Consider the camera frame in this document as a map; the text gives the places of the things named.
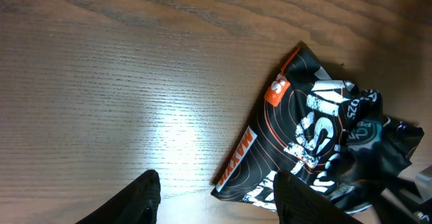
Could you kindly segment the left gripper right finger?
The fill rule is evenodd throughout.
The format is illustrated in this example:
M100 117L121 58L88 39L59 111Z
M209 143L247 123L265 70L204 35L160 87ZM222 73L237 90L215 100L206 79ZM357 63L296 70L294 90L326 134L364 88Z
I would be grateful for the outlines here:
M280 224L360 224L288 171L276 173L273 191Z

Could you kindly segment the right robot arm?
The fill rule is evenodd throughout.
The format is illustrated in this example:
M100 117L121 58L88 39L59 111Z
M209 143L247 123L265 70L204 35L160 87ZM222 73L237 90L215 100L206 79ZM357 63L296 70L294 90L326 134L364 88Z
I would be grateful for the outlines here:
M431 166L420 171L414 181L385 174L381 183L394 199L380 194L371 199L380 223L431 224Z

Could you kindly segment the black orange-patterned jersey shirt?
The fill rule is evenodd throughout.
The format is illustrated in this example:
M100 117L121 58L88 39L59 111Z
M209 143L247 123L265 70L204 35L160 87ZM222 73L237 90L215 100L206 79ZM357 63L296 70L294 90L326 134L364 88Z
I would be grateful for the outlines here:
M399 174L423 135L421 128L384 115L378 91L334 80L300 43L259 100L212 195L274 211L274 177L285 170L353 215L369 204L355 196L356 186L330 178L331 164L345 152L377 147L380 166Z

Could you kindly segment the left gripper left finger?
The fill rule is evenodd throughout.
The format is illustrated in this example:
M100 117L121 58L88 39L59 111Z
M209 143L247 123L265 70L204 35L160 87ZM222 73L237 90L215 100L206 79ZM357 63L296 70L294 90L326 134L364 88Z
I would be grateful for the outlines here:
M149 169L77 224L155 224L160 203L159 174Z

